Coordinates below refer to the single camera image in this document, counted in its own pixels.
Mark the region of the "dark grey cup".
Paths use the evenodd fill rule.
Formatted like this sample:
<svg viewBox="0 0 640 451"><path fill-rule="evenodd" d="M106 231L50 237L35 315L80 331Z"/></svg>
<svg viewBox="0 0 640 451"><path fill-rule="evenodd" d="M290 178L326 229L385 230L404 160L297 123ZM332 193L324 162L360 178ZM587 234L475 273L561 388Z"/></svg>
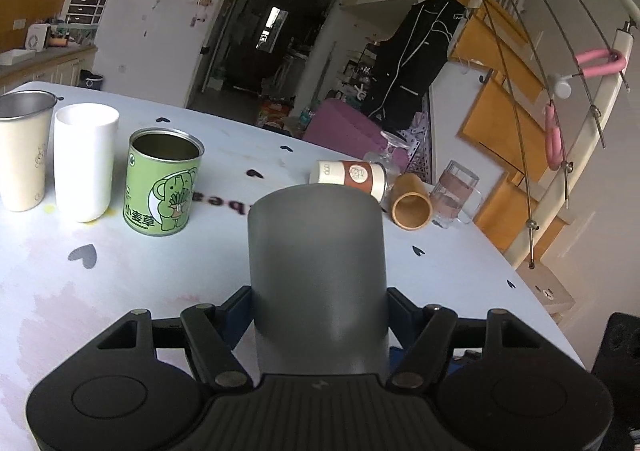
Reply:
<svg viewBox="0 0 640 451"><path fill-rule="evenodd" d="M248 214L260 371L388 372L383 219L375 198L338 185L274 191Z"/></svg>

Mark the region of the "bamboo wooden cup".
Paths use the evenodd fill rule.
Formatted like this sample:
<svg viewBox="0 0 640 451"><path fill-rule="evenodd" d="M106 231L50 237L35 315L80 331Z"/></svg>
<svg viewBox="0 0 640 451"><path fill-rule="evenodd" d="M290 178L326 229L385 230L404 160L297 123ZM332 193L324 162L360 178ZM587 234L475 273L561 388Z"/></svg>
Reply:
<svg viewBox="0 0 640 451"><path fill-rule="evenodd" d="M416 174L405 173L394 182L390 193L390 216L405 230L419 230L432 219L433 205L424 182Z"/></svg>

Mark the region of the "white cup brown sleeve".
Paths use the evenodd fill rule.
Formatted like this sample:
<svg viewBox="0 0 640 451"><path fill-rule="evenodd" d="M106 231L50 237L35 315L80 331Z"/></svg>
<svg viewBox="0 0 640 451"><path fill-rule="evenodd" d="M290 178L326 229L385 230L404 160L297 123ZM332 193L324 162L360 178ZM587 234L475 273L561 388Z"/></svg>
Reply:
<svg viewBox="0 0 640 451"><path fill-rule="evenodd" d="M378 202L382 201L386 191L383 167L363 161L318 161L311 170L309 182L358 189Z"/></svg>

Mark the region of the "white plastic cup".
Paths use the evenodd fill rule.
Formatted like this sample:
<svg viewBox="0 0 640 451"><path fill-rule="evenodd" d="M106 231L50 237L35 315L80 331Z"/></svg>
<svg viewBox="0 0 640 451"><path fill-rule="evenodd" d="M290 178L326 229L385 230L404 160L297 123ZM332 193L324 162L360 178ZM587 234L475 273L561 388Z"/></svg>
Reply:
<svg viewBox="0 0 640 451"><path fill-rule="evenodd" d="M119 112L107 104L70 104L54 115L56 207L89 223L110 206Z"/></svg>

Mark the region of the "cream steel-rimmed cup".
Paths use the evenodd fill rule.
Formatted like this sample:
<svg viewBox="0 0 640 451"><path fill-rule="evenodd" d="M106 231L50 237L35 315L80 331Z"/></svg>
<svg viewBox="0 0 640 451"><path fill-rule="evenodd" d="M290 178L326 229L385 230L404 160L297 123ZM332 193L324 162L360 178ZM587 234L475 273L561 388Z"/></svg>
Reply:
<svg viewBox="0 0 640 451"><path fill-rule="evenodd" d="M40 89L1 96L1 206L19 213L37 206L46 190L46 157L58 97Z"/></svg>

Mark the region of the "glass mug brown band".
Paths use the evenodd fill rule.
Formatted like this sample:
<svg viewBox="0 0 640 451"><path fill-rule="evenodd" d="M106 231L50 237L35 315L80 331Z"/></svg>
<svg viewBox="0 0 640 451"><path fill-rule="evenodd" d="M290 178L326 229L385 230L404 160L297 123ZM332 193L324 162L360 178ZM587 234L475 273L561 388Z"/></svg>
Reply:
<svg viewBox="0 0 640 451"><path fill-rule="evenodd" d="M484 202L483 194L477 189L479 182L477 174L451 160L431 192L432 222L444 229L454 222L472 223Z"/></svg>

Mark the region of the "clear wine glass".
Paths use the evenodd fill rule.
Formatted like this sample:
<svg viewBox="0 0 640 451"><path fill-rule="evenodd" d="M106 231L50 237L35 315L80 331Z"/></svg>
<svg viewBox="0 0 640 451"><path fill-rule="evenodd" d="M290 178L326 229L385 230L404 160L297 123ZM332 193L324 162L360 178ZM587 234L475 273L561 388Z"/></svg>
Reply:
<svg viewBox="0 0 640 451"><path fill-rule="evenodd" d="M372 166L380 167L383 172L384 191L381 201L384 202L390 196L394 183L402 173L402 168L395 161L394 154L396 152L407 153L410 146L404 139L385 130L381 130L380 135L385 141L384 148L367 152L363 159Z"/></svg>

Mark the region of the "green cartoon tin can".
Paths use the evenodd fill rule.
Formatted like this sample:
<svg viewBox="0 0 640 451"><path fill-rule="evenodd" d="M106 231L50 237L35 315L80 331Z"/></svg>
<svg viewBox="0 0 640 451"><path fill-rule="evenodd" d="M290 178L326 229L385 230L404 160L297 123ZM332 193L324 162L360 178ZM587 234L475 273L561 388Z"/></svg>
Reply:
<svg viewBox="0 0 640 451"><path fill-rule="evenodd" d="M148 127L129 138L122 216L134 231L165 237L189 221L205 148L173 128Z"/></svg>

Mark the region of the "lower pink clip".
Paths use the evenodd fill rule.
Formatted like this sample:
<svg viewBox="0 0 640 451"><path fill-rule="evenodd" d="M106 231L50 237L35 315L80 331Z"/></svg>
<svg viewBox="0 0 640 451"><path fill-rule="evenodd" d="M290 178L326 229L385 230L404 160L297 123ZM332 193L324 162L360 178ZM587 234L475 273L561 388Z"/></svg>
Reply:
<svg viewBox="0 0 640 451"><path fill-rule="evenodd" d="M552 100L544 108L544 146L546 160L551 171L557 171L564 160L564 148L561 127L556 116L555 105Z"/></svg>

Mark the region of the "pink clip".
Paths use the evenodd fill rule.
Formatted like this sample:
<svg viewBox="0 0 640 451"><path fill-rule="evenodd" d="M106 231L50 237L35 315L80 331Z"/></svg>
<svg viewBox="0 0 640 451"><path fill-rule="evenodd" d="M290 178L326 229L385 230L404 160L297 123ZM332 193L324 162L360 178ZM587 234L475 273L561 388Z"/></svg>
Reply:
<svg viewBox="0 0 640 451"><path fill-rule="evenodd" d="M591 49L574 57L579 73L584 78L600 78L623 72L626 69L626 57L616 49Z"/></svg>
<svg viewBox="0 0 640 451"><path fill-rule="evenodd" d="M546 160L551 171L557 171L564 160L564 148L561 127L556 116L555 105L552 100L544 108L544 146Z"/></svg>

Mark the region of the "black hanging coat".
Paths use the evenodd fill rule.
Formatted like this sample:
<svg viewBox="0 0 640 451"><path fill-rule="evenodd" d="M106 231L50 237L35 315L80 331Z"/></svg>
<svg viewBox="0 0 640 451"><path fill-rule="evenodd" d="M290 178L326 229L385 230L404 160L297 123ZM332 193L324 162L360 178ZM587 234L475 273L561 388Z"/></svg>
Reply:
<svg viewBox="0 0 640 451"><path fill-rule="evenodd" d="M454 32L466 8L457 0L412 5L391 38L381 43L361 112L383 130L406 130L422 111L422 99L448 60Z"/></svg>

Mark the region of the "upper pink clip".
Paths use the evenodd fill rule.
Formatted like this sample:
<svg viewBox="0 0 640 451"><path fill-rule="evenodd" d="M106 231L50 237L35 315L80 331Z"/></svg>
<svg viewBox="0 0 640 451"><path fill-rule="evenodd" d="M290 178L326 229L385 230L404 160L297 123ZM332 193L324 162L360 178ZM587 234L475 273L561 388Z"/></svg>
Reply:
<svg viewBox="0 0 640 451"><path fill-rule="evenodd" d="M626 69L626 57L616 49L591 49L574 57L579 73L584 78L600 78L623 72Z"/></svg>

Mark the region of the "white box on counter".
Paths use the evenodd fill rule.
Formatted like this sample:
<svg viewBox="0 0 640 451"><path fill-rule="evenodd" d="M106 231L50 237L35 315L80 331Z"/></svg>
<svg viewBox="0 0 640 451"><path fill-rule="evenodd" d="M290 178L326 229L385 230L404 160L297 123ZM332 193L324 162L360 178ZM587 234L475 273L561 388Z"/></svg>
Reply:
<svg viewBox="0 0 640 451"><path fill-rule="evenodd" d="M0 66L12 67L34 58L36 52L29 49L10 49L0 54Z"/></svg>

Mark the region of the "small drawer organizer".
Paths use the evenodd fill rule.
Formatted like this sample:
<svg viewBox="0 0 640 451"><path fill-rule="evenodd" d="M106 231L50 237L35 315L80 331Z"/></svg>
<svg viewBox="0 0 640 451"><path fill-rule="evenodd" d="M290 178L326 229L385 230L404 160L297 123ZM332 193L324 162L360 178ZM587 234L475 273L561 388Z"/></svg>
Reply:
<svg viewBox="0 0 640 451"><path fill-rule="evenodd" d="M70 0L64 21L81 26L100 23L107 0Z"/></svg>

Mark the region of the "white stair railing post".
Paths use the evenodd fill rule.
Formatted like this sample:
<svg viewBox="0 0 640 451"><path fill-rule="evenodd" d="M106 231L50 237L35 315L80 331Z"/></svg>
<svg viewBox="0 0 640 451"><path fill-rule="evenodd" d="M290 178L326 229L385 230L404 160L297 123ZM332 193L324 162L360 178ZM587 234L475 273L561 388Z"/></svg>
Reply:
<svg viewBox="0 0 640 451"><path fill-rule="evenodd" d="M616 31L615 40L608 49L619 50L627 59L634 47L634 34L631 28L634 22L629 20L623 29ZM524 260L529 261L529 267L535 267L535 246L542 235L552 224L553 219L568 204L570 191L573 191L582 172L586 168L594 149L604 146L603 130L615 106L620 87L625 85L623 72L597 78L600 83L598 91L590 96L589 111L582 128L570 150L564 148L564 160L555 176L538 200L535 211L528 216L525 227L504 252L504 258L514 267L518 267Z"/></svg>

